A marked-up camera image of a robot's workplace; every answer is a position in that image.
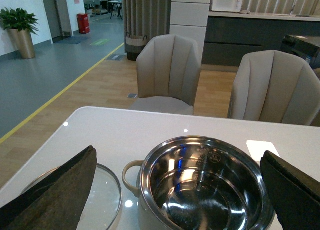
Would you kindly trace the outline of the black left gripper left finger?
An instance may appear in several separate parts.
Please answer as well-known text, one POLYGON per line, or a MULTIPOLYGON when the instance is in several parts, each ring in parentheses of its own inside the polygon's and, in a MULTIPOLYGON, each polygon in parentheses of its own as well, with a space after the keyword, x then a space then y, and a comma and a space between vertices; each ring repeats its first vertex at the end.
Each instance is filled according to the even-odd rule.
POLYGON ((3 206, 1 229, 77 229, 96 166, 97 151, 88 146, 3 206))

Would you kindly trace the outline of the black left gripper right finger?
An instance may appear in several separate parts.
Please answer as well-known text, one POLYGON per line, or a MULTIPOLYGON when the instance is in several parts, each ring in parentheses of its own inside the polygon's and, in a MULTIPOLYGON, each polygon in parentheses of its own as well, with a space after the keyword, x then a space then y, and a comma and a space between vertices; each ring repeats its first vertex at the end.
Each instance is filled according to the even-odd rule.
POLYGON ((282 228, 319 229, 320 182, 268 150, 260 168, 282 228))

